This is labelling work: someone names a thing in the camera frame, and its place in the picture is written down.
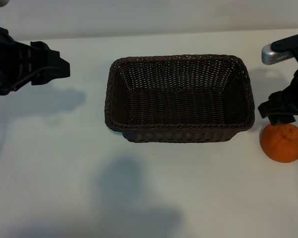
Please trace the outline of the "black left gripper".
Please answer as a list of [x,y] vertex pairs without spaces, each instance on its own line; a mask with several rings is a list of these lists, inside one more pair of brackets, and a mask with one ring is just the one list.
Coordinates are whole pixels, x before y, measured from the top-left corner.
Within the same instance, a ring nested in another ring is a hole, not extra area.
[[45,85],[54,79],[70,77],[70,64],[41,41],[30,46],[15,41],[8,30],[0,27],[0,96],[19,90],[30,82],[32,61],[40,67],[32,85]]

